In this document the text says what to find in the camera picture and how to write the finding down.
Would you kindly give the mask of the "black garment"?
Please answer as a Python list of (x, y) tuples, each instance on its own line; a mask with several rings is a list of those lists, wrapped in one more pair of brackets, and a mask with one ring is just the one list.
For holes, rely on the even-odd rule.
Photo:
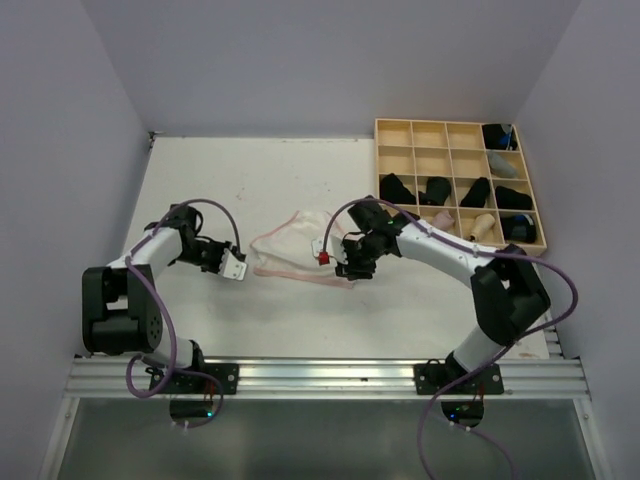
[(379, 180), (379, 197), (382, 200), (402, 205), (415, 205), (416, 196), (394, 173), (384, 175)]

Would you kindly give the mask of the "white pink-trimmed underwear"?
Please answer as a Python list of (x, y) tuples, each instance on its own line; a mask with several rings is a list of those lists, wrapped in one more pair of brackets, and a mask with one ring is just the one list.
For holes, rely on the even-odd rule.
[(350, 290), (353, 284), (339, 278), (331, 265), (320, 266), (312, 243), (322, 239), (331, 214), (296, 211), (284, 224), (256, 237), (250, 248), (256, 257), (253, 273)]

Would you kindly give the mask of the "black striped underwear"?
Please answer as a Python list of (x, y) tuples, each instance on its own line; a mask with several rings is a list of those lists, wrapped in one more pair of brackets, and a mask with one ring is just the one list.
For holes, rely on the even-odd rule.
[(441, 176), (429, 177), (426, 186), (418, 195), (419, 204), (427, 206), (443, 206), (451, 194), (450, 181)]

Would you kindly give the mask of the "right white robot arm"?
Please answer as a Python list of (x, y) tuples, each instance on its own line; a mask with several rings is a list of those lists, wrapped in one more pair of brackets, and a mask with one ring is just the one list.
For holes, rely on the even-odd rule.
[(444, 360), (438, 381), (468, 392), (481, 380), (480, 367), (513, 345), (549, 310), (551, 302), (526, 253), (510, 245), (496, 249), (464, 240), (386, 201), (369, 196), (352, 202), (348, 215), (355, 240), (326, 232), (318, 263), (336, 262), (349, 281), (373, 277), (376, 262), (393, 255), (426, 264), (469, 288), (476, 326)]

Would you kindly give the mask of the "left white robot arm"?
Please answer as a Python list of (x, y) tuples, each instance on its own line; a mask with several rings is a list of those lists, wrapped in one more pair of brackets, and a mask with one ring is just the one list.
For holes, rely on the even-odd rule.
[[(195, 207), (210, 205), (229, 221), (233, 239), (216, 241), (202, 234), (204, 216)], [(244, 255), (234, 217), (220, 203), (194, 199), (173, 204), (148, 224), (142, 238), (118, 259), (84, 271), (81, 280), (84, 347), (92, 354), (138, 354), (143, 361), (173, 369), (172, 379), (185, 392), (201, 390), (207, 367), (198, 361), (200, 348), (176, 332), (168, 308), (156, 288), (160, 274), (183, 263), (203, 273), (237, 279)]]

